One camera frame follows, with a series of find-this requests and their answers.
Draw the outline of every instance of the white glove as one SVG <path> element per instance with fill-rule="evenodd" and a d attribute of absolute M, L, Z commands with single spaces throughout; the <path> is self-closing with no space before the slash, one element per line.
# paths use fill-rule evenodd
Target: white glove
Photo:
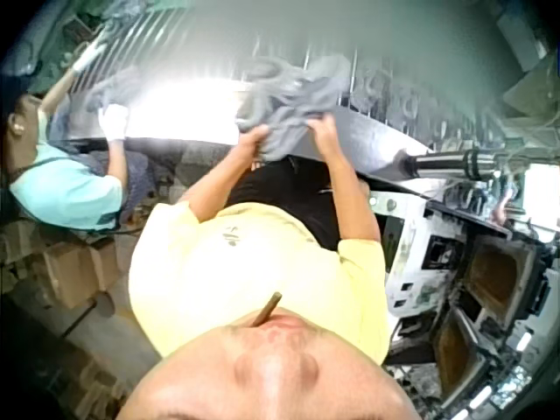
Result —
<path fill-rule="evenodd" d="M 107 44 L 99 44 L 99 37 L 96 38 L 95 41 L 88 45 L 81 56 L 72 64 L 72 69 L 76 73 L 83 72 L 97 56 L 105 51 L 105 48 L 107 48 Z"/>
<path fill-rule="evenodd" d="M 108 142 L 124 140 L 129 123 L 129 109 L 123 105 L 111 104 L 105 112 L 99 110 L 99 125 Z"/>

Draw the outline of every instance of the black pants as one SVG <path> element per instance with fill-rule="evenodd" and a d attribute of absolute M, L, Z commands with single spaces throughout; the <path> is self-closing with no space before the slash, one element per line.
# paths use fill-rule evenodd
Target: black pants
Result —
<path fill-rule="evenodd" d="M 340 241 L 333 194 L 325 164 L 297 157 L 271 162 L 244 175 L 229 194 L 226 207 L 262 203 L 281 208 L 301 221 L 319 245 L 332 251 Z"/>

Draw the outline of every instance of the metal cylinder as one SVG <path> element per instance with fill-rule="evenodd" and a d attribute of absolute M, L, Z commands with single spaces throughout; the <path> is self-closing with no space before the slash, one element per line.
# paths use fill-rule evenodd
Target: metal cylinder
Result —
<path fill-rule="evenodd" d="M 473 181 L 490 179 L 498 169 L 492 152 L 476 149 L 414 156 L 406 166 L 415 178 Z"/>

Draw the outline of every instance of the cigar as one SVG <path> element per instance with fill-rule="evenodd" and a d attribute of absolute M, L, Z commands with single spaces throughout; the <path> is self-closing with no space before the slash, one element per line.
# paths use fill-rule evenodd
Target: cigar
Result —
<path fill-rule="evenodd" d="M 262 311 L 259 312 L 251 326 L 261 326 L 262 324 L 264 324 L 270 318 L 272 311 L 276 309 L 281 298 L 282 293 L 280 293 L 279 291 L 275 291 L 266 306 L 264 306 L 264 308 L 262 308 Z"/>

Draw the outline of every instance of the yellow t-shirt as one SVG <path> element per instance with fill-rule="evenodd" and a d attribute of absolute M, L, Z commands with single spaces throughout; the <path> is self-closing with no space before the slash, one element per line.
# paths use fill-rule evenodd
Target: yellow t-shirt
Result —
<path fill-rule="evenodd" d="M 199 223 L 187 202 L 159 204 L 136 245 L 132 309 L 166 356 L 283 294 L 280 306 L 358 347 L 377 363 L 389 349 L 381 244 L 344 240 L 321 248 L 283 210 L 245 203 Z"/>

